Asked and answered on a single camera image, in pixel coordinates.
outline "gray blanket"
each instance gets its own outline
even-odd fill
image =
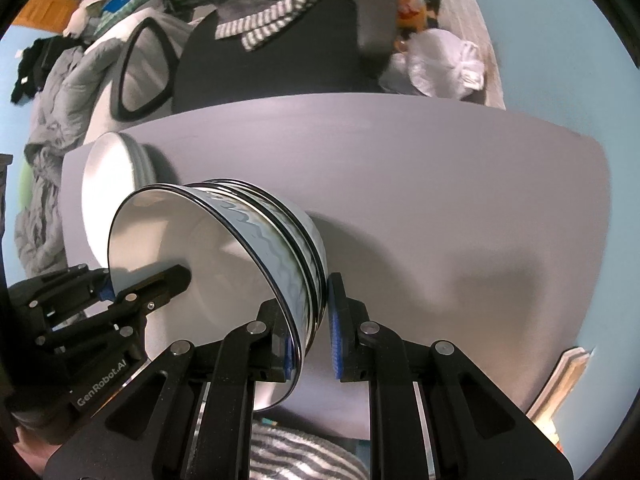
[[[58,192],[65,153],[82,143],[98,86],[123,43],[107,40],[84,56],[65,50],[53,65],[34,110],[24,156],[33,170],[33,198],[15,219],[15,244],[28,278],[66,267]]]

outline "wooden door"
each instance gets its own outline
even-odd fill
[[[29,0],[14,20],[14,25],[61,34],[77,8],[75,0]]]

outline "white bowl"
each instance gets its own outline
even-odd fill
[[[108,264],[111,221],[130,193],[155,181],[145,149],[124,134],[106,133],[92,145],[82,175],[82,222],[89,247]]]
[[[259,211],[213,190],[156,184],[129,196],[109,240],[114,291],[174,264],[192,273],[187,291],[147,317],[151,359],[174,340],[203,345],[247,323],[276,297],[292,341],[286,384],[258,383],[254,409],[273,406],[297,383],[315,329],[310,292],[294,251]]]

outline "light blue wall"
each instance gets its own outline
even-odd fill
[[[640,74],[591,0],[478,0],[507,108],[597,139],[611,172],[607,247],[577,344],[594,349],[554,418],[576,478],[640,388]]]
[[[31,102],[17,106],[9,99],[18,76],[19,59],[15,53],[31,46],[37,38],[53,36],[43,30],[11,26],[0,40],[0,153],[14,156],[9,166],[6,189],[6,227],[2,238],[4,272],[9,285],[25,278],[14,244],[14,223],[18,214],[18,175],[22,164],[22,150],[29,137]]]

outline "bowl with wavy pattern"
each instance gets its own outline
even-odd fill
[[[175,264],[191,271],[187,291],[147,316],[151,359],[177,339],[197,346],[221,340],[276,299],[288,328],[289,375],[286,383],[257,383],[255,410],[277,404],[295,387],[326,294],[318,233],[312,238],[270,197],[238,181],[147,186],[121,204],[108,251],[116,293]]]

